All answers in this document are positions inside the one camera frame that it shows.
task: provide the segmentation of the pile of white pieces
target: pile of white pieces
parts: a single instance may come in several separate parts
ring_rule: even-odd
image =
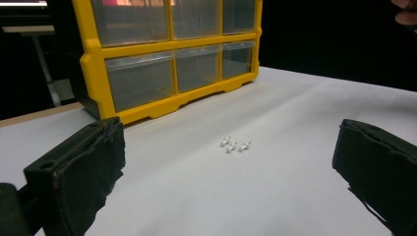
[[[226,147],[227,145],[229,145],[229,147],[227,148],[226,152],[227,153],[231,153],[233,150],[238,149],[240,152],[242,152],[245,149],[249,149],[249,147],[251,146],[251,142],[248,143],[243,143],[242,146],[240,146],[239,148],[237,148],[237,142],[236,143],[232,143],[231,142],[231,137],[226,137],[224,138],[224,140],[220,143],[220,146],[222,148]]]

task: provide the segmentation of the white table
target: white table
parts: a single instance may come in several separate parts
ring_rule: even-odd
[[[344,118],[417,144],[416,92],[268,68],[126,127],[125,175],[87,235],[389,236],[331,168]],[[0,128],[0,180],[21,188],[24,167],[93,121],[77,108]],[[227,136],[252,146],[227,154]]]

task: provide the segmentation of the yellow storage organizer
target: yellow storage organizer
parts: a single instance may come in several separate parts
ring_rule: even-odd
[[[263,0],[73,0],[101,119],[156,118],[259,72]]]

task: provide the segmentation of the small white object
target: small white object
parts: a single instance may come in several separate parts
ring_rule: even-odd
[[[242,152],[244,149],[249,149],[250,146],[251,146],[251,142],[245,143],[239,147],[239,151]]]
[[[228,145],[229,143],[230,143],[230,136],[224,138],[223,142],[220,143],[220,146],[224,147],[224,146]]]
[[[234,143],[234,144],[230,144],[230,147],[228,147],[228,148],[227,148],[226,152],[227,152],[227,153],[230,153],[230,152],[232,152],[233,150],[235,150],[235,149],[236,149],[236,147],[237,147],[237,142],[236,142],[236,143]]]

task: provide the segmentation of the finger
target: finger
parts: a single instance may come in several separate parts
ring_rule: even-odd
[[[406,26],[417,25],[417,13],[402,11],[402,12],[399,12],[395,16],[395,20],[399,24],[406,25]]]
[[[407,9],[411,3],[411,0],[391,0],[391,2],[399,8]]]

